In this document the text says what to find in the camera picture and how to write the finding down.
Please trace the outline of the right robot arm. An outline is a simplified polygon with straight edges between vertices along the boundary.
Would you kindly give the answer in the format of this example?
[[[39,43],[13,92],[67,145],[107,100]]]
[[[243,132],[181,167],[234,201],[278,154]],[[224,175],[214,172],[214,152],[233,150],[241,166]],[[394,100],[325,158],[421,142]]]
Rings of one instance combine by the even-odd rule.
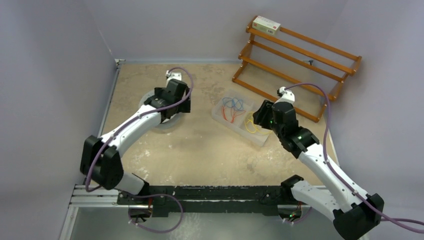
[[[326,148],[307,128],[299,126],[291,103],[264,100],[253,113],[253,122],[272,130],[283,148],[306,165],[325,185],[324,192],[294,175],[282,182],[280,196],[288,204],[303,202],[332,221],[345,240],[359,240],[380,224],[384,200],[358,186],[325,153]]]

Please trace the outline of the clear plastic divided tray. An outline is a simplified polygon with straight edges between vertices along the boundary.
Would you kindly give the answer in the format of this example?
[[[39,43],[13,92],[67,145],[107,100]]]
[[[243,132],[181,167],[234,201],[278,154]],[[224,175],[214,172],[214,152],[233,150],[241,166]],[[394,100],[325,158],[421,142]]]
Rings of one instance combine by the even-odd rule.
[[[257,147],[263,147],[271,131],[254,124],[253,113],[261,103],[235,89],[228,89],[211,108],[213,130],[223,130],[225,135],[235,134]]]

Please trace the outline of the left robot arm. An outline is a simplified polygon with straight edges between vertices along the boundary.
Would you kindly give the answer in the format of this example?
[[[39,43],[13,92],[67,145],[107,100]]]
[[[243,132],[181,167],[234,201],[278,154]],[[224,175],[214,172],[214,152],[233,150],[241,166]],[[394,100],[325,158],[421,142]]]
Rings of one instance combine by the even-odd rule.
[[[166,87],[156,87],[135,114],[100,137],[89,136],[83,144],[80,172],[87,182],[95,181],[106,190],[120,190],[138,205],[149,199],[149,184],[134,173],[124,171],[122,156],[151,129],[171,128],[191,111],[190,88],[170,77]]]

